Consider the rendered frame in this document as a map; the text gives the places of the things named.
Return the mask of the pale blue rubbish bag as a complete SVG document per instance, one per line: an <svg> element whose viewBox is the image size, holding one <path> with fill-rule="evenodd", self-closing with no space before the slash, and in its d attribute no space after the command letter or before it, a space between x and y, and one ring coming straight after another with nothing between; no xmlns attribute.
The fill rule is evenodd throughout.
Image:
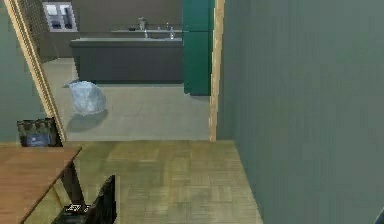
<svg viewBox="0 0 384 224"><path fill-rule="evenodd" d="M74 112L82 115L101 113L106 108L106 97L103 91L89 81L75 81L66 84L70 90Z"/></svg>

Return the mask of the green fridge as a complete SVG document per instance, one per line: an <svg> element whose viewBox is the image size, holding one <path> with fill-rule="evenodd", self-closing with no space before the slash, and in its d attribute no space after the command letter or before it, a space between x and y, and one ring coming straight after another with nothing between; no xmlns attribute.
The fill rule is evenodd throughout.
<svg viewBox="0 0 384 224"><path fill-rule="evenodd" d="M184 92L209 96L213 0L183 0Z"/></svg>

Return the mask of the brown wooden table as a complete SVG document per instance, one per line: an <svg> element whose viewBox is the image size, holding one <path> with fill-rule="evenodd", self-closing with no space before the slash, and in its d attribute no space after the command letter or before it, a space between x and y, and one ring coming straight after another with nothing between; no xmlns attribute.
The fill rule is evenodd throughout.
<svg viewBox="0 0 384 224"><path fill-rule="evenodd" d="M60 179L72 203L85 205L74 160L81 147L0 148L0 224L24 224Z"/></svg>

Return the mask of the dark grey kitchen counter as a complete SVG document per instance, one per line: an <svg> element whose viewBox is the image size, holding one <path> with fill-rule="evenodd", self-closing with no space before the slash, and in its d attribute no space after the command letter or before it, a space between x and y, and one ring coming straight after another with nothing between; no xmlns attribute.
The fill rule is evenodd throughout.
<svg viewBox="0 0 384 224"><path fill-rule="evenodd" d="M79 38L70 47L81 81L183 82L181 38Z"/></svg>

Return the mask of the dark box with blue label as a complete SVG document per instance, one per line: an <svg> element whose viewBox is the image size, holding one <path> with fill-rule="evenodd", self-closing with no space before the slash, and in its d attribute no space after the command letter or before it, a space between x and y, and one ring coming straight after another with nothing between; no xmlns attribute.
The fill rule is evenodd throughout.
<svg viewBox="0 0 384 224"><path fill-rule="evenodd" d="M22 147L62 147L62 141L53 118L21 120L17 129Z"/></svg>

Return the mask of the black chair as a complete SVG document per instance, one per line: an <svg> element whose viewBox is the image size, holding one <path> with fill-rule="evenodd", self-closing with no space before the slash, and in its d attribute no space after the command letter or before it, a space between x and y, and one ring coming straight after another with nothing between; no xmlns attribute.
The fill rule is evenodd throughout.
<svg viewBox="0 0 384 224"><path fill-rule="evenodd" d="M51 224L114 224L117 217L115 188L116 178L111 175L91 205L67 205Z"/></svg>

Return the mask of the dark blue object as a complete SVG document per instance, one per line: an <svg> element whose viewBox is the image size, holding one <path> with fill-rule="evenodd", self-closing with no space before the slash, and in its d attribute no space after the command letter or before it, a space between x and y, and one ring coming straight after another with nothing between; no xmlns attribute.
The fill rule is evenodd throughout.
<svg viewBox="0 0 384 224"><path fill-rule="evenodd" d="M379 215L377 216L373 224L384 224L384 207L380 211Z"/></svg>

